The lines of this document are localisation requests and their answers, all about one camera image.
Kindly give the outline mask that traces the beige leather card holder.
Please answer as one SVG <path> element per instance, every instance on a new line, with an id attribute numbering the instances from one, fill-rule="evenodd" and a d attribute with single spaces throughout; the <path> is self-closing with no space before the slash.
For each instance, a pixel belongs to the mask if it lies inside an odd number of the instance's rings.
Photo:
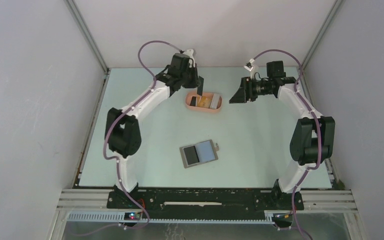
<path id="1" fill-rule="evenodd" d="M 197 155 L 199 158 L 199 163 L 195 163 L 195 164 L 187 166 L 183 149 L 186 147 L 190 147 L 190 146 L 195 146 L 196 151 L 197 151 Z M 187 146 L 182 146 L 179 148 L 183 167 L 185 169 L 218 160 L 219 157 L 218 157 L 217 152 L 219 150 L 220 150 L 219 145 L 217 143 L 214 143 L 213 140 L 211 140 L 211 139 L 206 140 L 206 141 L 202 141 L 202 142 L 198 142 L 195 144 L 187 145 Z"/>

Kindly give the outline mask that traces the grey card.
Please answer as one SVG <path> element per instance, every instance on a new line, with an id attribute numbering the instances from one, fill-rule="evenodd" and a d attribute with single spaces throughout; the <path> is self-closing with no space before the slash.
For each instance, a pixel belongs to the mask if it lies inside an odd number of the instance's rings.
<path id="1" fill-rule="evenodd" d="M 185 147 L 183 149 L 183 153 L 184 153 L 185 162 L 187 166 L 199 163 L 198 153 L 194 145 Z"/>

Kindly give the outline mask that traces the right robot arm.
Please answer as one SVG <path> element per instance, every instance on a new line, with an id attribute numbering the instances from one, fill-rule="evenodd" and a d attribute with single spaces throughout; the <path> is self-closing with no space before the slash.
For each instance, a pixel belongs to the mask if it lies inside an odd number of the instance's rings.
<path id="1" fill-rule="evenodd" d="M 256 79 L 258 66 L 250 59 L 244 68 L 250 72 L 242 77 L 236 93 L 229 103 L 254 102 L 259 96 L 273 95 L 284 103 L 296 117 L 296 125 L 289 144 L 291 162 L 286 173 L 277 179 L 271 194 L 271 204 L 284 209 L 291 202 L 292 193 L 297 193 L 309 172 L 319 168 L 332 156 L 335 120 L 320 113 L 304 96 L 298 80 L 287 76 L 282 61 L 266 64 L 266 78 Z"/>

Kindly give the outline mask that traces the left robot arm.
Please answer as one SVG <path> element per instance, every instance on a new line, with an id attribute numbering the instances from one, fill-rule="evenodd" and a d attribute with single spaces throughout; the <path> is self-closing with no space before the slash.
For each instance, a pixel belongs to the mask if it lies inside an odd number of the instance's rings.
<path id="1" fill-rule="evenodd" d="M 108 111 L 103 155 L 106 160 L 115 160 L 115 185 L 123 190 L 118 201 L 125 208 L 133 208 L 138 202 L 138 194 L 132 191 L 138 180 L 131 156 L 142 144 L 141 122 L 181 88 L 201 89 L 203 81 L 198 74 L 195 50 L 182 50 L 173 55 L 171 63 L 155 76 L 152 84 L 137 99 L 121 109 Z"/>

